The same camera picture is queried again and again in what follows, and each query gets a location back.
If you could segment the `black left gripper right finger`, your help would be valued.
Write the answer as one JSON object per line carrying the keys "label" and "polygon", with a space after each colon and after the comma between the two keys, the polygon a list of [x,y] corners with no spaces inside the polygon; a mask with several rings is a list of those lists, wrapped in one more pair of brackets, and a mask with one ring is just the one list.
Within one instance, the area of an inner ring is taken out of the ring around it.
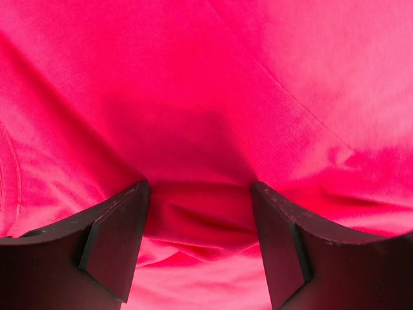
{"label": "black left gripper right finger", "polygon": [[411,309],[412,234],[386,238],[251,188],[273,309]]}

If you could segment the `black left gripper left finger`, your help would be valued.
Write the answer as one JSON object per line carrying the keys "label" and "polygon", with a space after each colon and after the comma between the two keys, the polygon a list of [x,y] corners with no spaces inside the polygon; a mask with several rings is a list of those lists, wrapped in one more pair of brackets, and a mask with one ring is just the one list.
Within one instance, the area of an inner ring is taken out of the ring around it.
{"label": "black left gripper left finger", "polygon": [[24,235],[1,238],[2,309],[120,309],[128,301],[150,187]]}

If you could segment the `red t shirt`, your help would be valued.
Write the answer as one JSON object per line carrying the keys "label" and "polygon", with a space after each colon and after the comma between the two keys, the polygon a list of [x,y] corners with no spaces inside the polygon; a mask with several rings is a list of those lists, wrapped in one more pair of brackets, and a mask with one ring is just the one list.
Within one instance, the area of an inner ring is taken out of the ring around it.
{"label": "red t shirt", "polygon": [[1,234],[147,178],[127,309],[269,309],[249,188],[412,230],[411,1],[2,1]]}

